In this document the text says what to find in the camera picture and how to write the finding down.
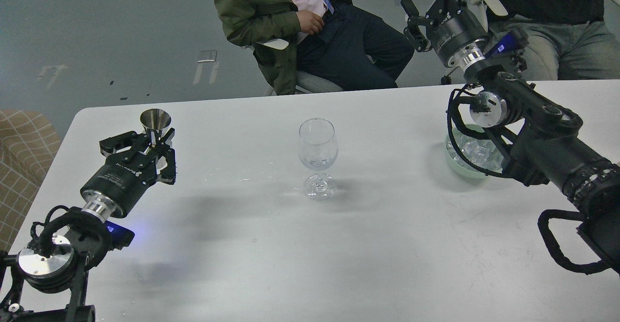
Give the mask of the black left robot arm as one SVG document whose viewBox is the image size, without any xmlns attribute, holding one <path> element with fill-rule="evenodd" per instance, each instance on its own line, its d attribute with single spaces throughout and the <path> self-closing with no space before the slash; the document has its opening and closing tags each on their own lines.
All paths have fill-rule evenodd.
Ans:
<svg viewBox="0 0 620 322">
<path fill-rule="evenodd" d="M 93 322 L 86 304 L 89 271 L 113 250 L 128 247 L 135 234 L 113 222 L 127 217 L 149 187 L 176 181 L 173 128 L 146 128 L 99 142 L 106 161 L 80 190 L 84 207 L 53 207 L 30 229 L 31 240 L 16 255 L 1 252 L 1 274 L 11 286 L 1 301 L 3 322 Z M 40 293 L 69 291 L 61 309 L 35 312 L 21 304 L 24 284 Z"/>
</svg>

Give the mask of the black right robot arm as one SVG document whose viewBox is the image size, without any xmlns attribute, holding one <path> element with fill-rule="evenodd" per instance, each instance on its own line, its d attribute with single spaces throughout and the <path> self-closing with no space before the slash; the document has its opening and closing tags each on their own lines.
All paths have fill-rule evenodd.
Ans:
<svg viewBox="0 0 620 322">
<path fill-rule="evenodd" d="M 479 3 L 481 0 L 470 0 Z M 484 0 L 498 15 L 499 0 Z M 465 85 L 451 93 L 448 137 L 457 155 L 479 172 L 526 186 L 555 184 L 576 211 L 545 210 L 538 227 L 551 257 L 566 270 L 586 275 L 620 267 L 619 166 L 585 145 L 582 119 L 538 94 L 521 71 L 527 35 L 520 29 L 489 46 L 487 27 L 466 0 L 435 0 L 420 14 L 401 0 L 408 17 L 404 34 L 424 52 L 434 49 L 445 67 L 462 69 Z M 562 253 L 548 223 L 579 221 L 577 233 L 600 257 L 574 264 Z"/>
</svg>

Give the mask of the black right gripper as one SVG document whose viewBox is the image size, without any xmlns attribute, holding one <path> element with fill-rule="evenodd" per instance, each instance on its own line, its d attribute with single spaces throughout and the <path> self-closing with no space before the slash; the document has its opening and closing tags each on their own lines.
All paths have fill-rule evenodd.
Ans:
<svg viewBox="0 0 620 322">
<path fill-rule="evenodd" d="M 425 18 L 412 0 L 400 4 L 407 18 L 403 34 L 416 51 L 433 50 L 446 68 L 469 68 L 485 59 L 482 49 L 489 37 L 467 0 L 434 0 Z M 425 26 L 426 36 L 420 26 Z"/>
</svg>

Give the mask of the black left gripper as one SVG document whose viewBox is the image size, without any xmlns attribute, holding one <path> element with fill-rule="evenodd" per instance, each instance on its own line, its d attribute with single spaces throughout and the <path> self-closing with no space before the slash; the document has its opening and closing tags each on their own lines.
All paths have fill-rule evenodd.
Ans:
<svg viewBox="0 0 620 322">
<path fill-rule="evenodd" d="M 101 207 L 100 217 L 124 218 L 146 190 L 157 181 L 176 182 L 176 155 L 172 148 L 175 128 L 170 128 L 150 145 L 146 133 L 125 132 L 99 141 L 104 165 L 80 189 L 87 203 Z"/>
</svg>

